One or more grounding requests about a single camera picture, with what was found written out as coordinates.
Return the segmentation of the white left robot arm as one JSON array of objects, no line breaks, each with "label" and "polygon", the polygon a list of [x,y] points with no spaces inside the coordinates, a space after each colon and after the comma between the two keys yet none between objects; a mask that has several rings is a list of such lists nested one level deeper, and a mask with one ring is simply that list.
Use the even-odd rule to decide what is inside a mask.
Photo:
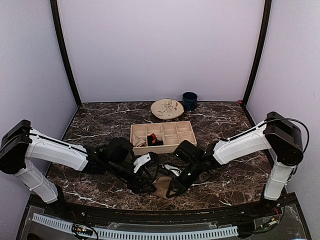
[{"label": "white left robot arm", "polygon": [[155,164],[158,156],[148,152],[136,158],[133,147],[123,137],[97,147],[67,143],[40,133],[24,119],[2,138],[0,170],[22,181],[44,203],[51,205],[58,217],[67,218],[71,208],[64,202],[61,188],[50,182],[31,160],[60,164],[90,175],[111,173],[133,193],[154,192],[156,175],[151,175],[147,166]]}]

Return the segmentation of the wooden compartment tray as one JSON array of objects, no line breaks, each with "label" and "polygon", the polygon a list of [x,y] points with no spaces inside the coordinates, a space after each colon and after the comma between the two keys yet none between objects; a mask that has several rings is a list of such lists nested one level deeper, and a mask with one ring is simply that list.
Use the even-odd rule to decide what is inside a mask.
[{"label": "wooden compartment tray", "polygon": [[130,142],[132,143],[132,135],[138,137],[146,137],[155,134],[158,140],[163,141],[161,146],[133,147],[136,156],[144,155],[148,152],[157,154],[173,153],[178,145],[187,140],[197,145],[197,140],[190,121],[174,121],[160,123],[144,123],[133,124],[130,127]]}]

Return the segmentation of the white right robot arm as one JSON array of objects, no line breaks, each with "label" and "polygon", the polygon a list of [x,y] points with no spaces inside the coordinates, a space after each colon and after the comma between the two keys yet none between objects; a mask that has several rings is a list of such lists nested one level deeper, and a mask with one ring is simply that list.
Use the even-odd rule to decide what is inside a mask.
[{"label": "white right robot arm", "polygon": [[272,150],[276,154],[270,177],[264,187],[263,200],[255,205],[255,213],[266,217],[275,208],[283,188],[287,185],[304,158],[308,143],[303,143],[299,126],[304,123],[286,118],[275,111],[269,112],[264,121],[227,139],[209,144],[205,150],[183,140],[174,155],[187,163],[185,169],[169,183],[166,198],[185,193],[203,172],[229,164],[255,152]]}]

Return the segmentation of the black argyle sock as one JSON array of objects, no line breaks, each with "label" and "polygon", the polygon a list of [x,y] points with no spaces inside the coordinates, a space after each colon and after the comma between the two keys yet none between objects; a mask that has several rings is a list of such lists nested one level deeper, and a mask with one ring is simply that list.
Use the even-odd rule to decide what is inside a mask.
[{"label": "black argyle sock", "polygon": [[147,146],[148,147],[163,146],[163,145],[164,145],[164,141],[157,139],[157,136],[154,133],[147,136]]}]

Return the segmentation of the beige striped sock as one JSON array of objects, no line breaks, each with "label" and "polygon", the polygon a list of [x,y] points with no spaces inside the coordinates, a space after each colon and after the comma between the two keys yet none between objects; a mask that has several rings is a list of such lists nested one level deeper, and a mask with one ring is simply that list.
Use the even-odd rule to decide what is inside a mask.
[{"label": "beige striped sock", "polygon": [[147,138],[145,136],[137,136],[136,134],[132,135],[132,144],[135,148],[146,147]]}]

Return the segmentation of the tan plain sock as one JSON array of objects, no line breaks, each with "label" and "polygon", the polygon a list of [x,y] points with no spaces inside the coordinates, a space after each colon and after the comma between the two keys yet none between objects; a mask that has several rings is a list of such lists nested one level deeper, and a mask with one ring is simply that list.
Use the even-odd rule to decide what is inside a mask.
[{"label": "tan plain sock", "polygon": [[172,178],[169,176],[161,176],[155,183],[156,191],[153,195],[170,201],[174,200],[175,196],[171,198],[166,197],[171,180]]}]

